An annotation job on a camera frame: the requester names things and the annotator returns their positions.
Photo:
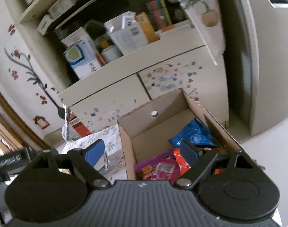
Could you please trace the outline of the orange red snack packet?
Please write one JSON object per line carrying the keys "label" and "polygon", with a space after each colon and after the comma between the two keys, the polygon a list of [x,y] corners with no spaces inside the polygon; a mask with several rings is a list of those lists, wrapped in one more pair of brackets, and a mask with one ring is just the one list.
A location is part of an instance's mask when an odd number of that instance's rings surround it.
{"label": "orange red snack packet", "polygon": [[217,154],[221,155],[228,155],[228,152],[226,152],[223,148],[199,148],[199,152],[192,152],[190,151],[189,154],[187,154],[187,159],[185,159],[180,151],[180,148],[174,149],[174,156],[176,158],[176,161],[180,167],[181,175],[183,175],[185,172],[187,172],[193,165],[195,165],[198,160],[205,154],[205,152],[209,150],[215,151]]}

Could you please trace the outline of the blue foil snack packet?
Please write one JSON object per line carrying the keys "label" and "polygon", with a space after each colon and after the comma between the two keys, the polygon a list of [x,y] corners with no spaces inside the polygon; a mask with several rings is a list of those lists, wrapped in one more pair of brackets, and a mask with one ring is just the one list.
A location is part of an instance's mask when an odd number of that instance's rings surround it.
{"label": "blue foil snack packet", "polygon": [[198,148],[215,148],[217,145],[210,130],[198,119],[191,120],[177,135],[170,138],[168,142],[175,148],[180,148],[183,140]]}

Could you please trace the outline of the purple snack packet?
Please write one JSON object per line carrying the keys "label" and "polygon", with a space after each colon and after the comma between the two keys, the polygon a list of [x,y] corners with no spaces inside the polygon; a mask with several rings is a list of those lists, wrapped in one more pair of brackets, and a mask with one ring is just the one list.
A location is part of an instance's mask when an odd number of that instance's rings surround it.
{"label": "purple snack packet", "polygon": [[134,171],[144,181],[168,180],[174,183],[181,176],[173,149],[134,165]]}

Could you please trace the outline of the silver foil snack packet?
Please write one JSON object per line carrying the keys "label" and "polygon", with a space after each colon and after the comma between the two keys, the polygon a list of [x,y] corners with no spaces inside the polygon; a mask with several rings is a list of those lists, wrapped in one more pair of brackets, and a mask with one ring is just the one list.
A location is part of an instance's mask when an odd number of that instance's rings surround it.
{"label": "silver foil snack packet", "polygon": [[101,156],[98,162],[94,165],[94,169],[98,171],[101,175],[105,175],[111,169],[110,161],[108,158],[107,151]]}

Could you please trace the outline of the pink snack packet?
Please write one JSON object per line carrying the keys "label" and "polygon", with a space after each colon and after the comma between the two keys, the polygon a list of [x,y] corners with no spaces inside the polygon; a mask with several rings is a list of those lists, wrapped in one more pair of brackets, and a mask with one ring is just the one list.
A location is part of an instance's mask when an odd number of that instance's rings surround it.
{"label": "pink snack packet", "polygon": [[141,169],[143,180],[168,180],[174,183],[180,176],[180,167],[174,159],[160,159],[153,165]]}

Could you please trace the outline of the floral white tablecloth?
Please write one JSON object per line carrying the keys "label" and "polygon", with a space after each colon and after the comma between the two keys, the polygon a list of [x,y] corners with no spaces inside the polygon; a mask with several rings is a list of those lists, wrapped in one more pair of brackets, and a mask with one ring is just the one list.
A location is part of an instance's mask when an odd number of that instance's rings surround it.
{"label": "floral white tablecloth", "polygon": [[86,149],[97,139],[102,139],[104,141],[105,151],[107,151],[111,166],[111,169],[104,177],[111,183],[114,183],[116,180],[126,180],[125,159],[117,124],[76,141],[68,142],[61,153],[66,154],[69,150],[74,148]]}

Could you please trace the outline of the open cardboard box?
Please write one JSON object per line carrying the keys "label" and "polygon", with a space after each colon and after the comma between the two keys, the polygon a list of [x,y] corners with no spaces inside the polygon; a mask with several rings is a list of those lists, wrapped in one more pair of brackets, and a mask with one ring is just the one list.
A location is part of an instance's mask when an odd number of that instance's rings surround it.
{"label": "open cardboard box", "polygon": [[169,139],[195,118],[210,130],[223,154],[232,155],[242,150],[237,140],[206,108],[182,89],[177,89],[118,119],[127,179],[137,180],[134,165],[171,149]]}

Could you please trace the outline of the orange yellow box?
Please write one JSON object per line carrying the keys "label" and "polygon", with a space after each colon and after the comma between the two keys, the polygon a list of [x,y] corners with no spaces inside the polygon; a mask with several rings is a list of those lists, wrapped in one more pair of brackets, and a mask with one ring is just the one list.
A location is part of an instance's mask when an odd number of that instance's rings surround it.
{"label": "orange yellow box", "polygon": [[140,24],[143,33],[148,43],[153,43],[160,40],[160,37],[156,34],[147,14],[145,12],[136,15],[136,21]]}

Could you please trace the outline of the small white box lower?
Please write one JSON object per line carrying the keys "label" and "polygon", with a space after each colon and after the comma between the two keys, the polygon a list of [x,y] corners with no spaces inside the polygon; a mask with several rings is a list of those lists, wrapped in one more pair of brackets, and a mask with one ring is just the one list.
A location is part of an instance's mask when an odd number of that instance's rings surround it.
{"label": "small white box lower", "polygon": [[47,30],[49,26],[52,24],[53,20],[49,14],[43,16],[42,20],[40,21],[39,25],[37,26],[37,32],[44,36],[47,34]]}

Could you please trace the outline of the small white box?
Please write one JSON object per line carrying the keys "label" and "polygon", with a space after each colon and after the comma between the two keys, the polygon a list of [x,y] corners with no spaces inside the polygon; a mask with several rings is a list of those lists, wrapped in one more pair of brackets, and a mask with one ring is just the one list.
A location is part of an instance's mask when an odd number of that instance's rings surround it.
{"label": "small white box", "polygon": [[77,0],[57,0],[49,9],[49,15],[53,21],[67,12],[76,4]]}
{"label": "small white box", "polygon": [[47,30],[49,26],[52,24],[53,20],[49,14],[43,16],[42,20],[40,21],[39,25],[37,26],[37,32],[44,36],[47,34]]}

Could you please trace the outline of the colourful stacked books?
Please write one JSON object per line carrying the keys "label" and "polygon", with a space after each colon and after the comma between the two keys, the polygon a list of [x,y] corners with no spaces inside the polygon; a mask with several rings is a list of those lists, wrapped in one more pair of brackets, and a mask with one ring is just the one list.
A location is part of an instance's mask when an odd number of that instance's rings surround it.
{"label": "colourful stacked books", "polygon": [[158,29],[162,29],[172,25],[169,12],[164,0],[153,0],[147,3],[147,8],[157,25]]}

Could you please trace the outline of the cream cabinet with stickers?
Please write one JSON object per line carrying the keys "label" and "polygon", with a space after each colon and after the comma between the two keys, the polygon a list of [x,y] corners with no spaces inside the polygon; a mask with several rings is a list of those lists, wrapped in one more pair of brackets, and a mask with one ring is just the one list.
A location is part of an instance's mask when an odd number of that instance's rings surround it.
{"label": "cream cabinet with stickers", "polygon": [[[212,61],[197,29],[171,32],[162,39],[120,57],[78,80],[62,55],[63,47],[54,33],[41,36],[39,18],[55,0],[5,0],[5,5],[29,53],[54,84],[61,101],[91,130],[110,126],[120,115],[163,94],[149,87],[145,70],[163,68],[171,90],[182,88],[207,108],[223,125],[229,124],[228,89],[224,61]],[[96,7],[99,0],[81,0]]]}

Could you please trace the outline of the plant print hanging cloth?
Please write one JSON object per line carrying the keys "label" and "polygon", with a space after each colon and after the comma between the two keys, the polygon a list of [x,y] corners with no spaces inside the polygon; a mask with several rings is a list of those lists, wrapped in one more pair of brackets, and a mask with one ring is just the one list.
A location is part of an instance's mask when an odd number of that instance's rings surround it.
{"label": "plant print hanging cloth", "polygon": [[178,0],[203,39],[215,64],[226,48],[218,0]]}

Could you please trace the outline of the small white box upper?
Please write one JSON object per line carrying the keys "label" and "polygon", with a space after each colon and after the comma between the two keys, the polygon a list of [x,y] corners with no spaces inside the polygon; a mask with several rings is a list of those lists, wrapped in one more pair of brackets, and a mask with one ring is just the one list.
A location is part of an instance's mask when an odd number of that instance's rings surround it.
{"label": "small white box upper", "polygon": [[49,9],[49,15],[53,21],[67,12],[76,4],[77,0],[57,0]]}

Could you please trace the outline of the wooden door frame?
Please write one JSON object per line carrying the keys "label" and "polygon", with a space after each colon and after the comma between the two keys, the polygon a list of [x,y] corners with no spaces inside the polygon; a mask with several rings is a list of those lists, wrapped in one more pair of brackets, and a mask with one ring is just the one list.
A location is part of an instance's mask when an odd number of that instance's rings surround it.
{"label": "wooden door frame", "polygon": [[0,126],[6,129],[9,144],[17,150],[30,147],[36,151],[50,149],[50,146],[38,137],[34,131],[18,116],[0,92]]}

